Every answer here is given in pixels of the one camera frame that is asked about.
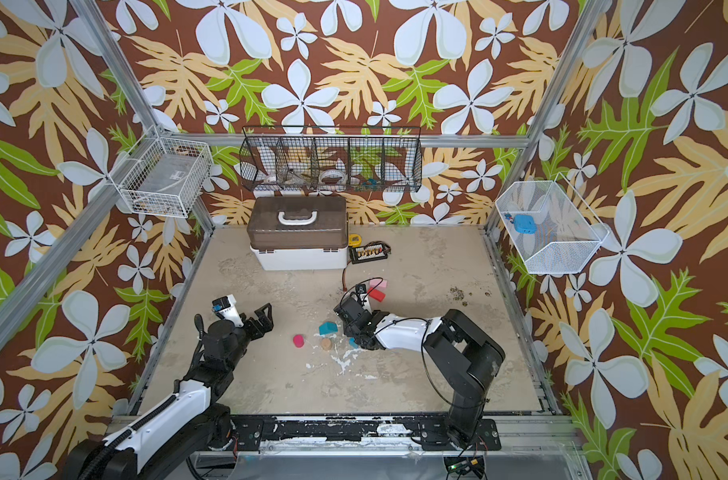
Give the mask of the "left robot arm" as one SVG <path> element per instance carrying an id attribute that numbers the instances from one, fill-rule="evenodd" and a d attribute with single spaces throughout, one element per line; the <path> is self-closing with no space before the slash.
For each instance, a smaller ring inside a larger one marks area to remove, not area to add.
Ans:
<path id="1" fill-rule="evenodd" d="M 197 452 L 235 446 L 231 409 L 220 398 L 250 344 L 273 330 L 273 306 L 248 316 L 228 296 L 215 300 L 212 311 L 216 320 L 208 326 L 194 316 L 197 343 L 185 374 L 124 427 L 79 443 L 67 456 L 63 479 L 163 479 Z"/>

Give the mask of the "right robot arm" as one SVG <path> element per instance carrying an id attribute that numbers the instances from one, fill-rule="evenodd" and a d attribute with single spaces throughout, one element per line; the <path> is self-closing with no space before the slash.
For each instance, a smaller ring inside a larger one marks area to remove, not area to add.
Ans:
<path id="1" fill-rule="evenodd" d="M 334 308 L 344 334 L 365 350 L 418 352 L 432 360 L 452 389 L 445 425 L 448 440 L 465 448 L 477 438 L 487 394 L 506 354 L 467 315 L 450 309 L 433 318 L 402 317 L 370 308 L 366 298 L 350 294 Z"/>

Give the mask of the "red notched block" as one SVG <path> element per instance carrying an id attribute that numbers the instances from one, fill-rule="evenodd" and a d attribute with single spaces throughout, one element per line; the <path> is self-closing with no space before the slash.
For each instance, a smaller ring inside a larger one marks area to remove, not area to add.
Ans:
<path id="1" fill-rule="evenodd" d="M 374 300 L 376 302 L 382 302 L 385 299 L 385 297 L 386 297 L 386 294 L 382 290 L 374 288 L 374 289 L 371 289 L 368 291 L 368 298 L 370 300 Z"/>

